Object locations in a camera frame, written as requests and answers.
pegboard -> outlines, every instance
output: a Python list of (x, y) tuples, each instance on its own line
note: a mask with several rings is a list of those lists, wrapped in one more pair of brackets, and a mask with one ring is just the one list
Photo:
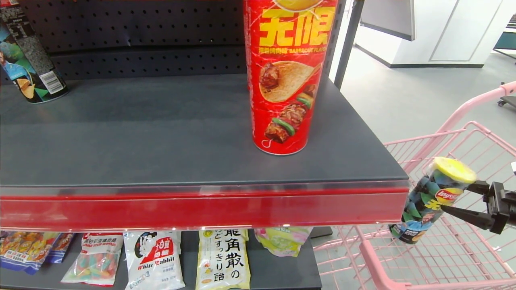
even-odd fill
[[(329, 75), (340, 0), (322, 75)], [(241, 0), (20, 0), (65, 80), (246, 73)], [(1, 84), (12, 82), (0, 70)]]
[(243, 47), (98, 52), (53, 57), (65, 79), (246, 73)]
[(49, 53), (124, 46), (244, 44), (241, 0), (19, 2)]

gray shelf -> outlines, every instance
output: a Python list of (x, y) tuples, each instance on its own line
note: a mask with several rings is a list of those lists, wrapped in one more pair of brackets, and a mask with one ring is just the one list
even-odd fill
[[(181, 242), (181, 268), (186, 287), (195, 289), (199, 236), (198, 232), (183, 232)], [(62, 264), (44, 264), (33, 276), (24, 272), (2, 269), (0, 286), (23, 290), (91, 290), (103, 287), (84, 284), (62, 284), (61, 278), (80, 252), (80, 239), (70, 245)], [(322, 284), (310, 240), (303, 245), (298, 257), (276, 257), (270, 254), (250, 235), (247, 255), (251, 268), (251, 289), (321, 289)], [(110, 289), (122, 290), (127, 285), (125, 254), (120, 258), (115, 284)]]
[(291, 156), (253, 144), (245, 74), (69, 86), (68, 95), (39, 105), (2, 87), (4, 227), (197, 230), (399, 220), (408, 176), (329, 79), (320, 84), (308, 144)]
[(285, 157), (261, 152), (251, 139), (246, 82), (245, 74), (84, 80), (41, 105), (2, 87), (2, 184), (406, 185), (405, 172), (328, 79), (307, 147)]

lay's chip can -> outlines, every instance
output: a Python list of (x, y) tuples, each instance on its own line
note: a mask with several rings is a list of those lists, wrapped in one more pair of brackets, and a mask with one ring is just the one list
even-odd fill
[(417, 243), (443, 214), (441, 205), (453, 205), (476, 180), (476, 173), (460, 161), (434, 158), (429, 174), (409, 193), (401, 223), (389, 225), (391, 233), (408, 244)]
[(337, 0), (244, 0), (252, 135), (270, 154), (308, 141)]
[(0, 2), (0, 66), (30, 103), (68, 93), (29, 19), (13, 0)]

red chip can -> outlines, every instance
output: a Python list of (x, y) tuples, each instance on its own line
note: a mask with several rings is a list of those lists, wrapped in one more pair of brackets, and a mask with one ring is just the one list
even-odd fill
[(253, 141), (289, 155), (308, 141), (337, 0), (245, 0)]

blue snack package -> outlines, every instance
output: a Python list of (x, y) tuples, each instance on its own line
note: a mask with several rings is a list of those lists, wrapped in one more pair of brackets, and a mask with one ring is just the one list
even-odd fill
[(65, 257), (68, 246), (72, 242), (74, 234), (62, 233), (57, 242), (50, 250), (49, 255), (46, 257), (45, 262), (48, 263), (61, 263)]
[(33, 275), (60, 235), (52, 232), (10, 232), (0, 246), (0, 266)]

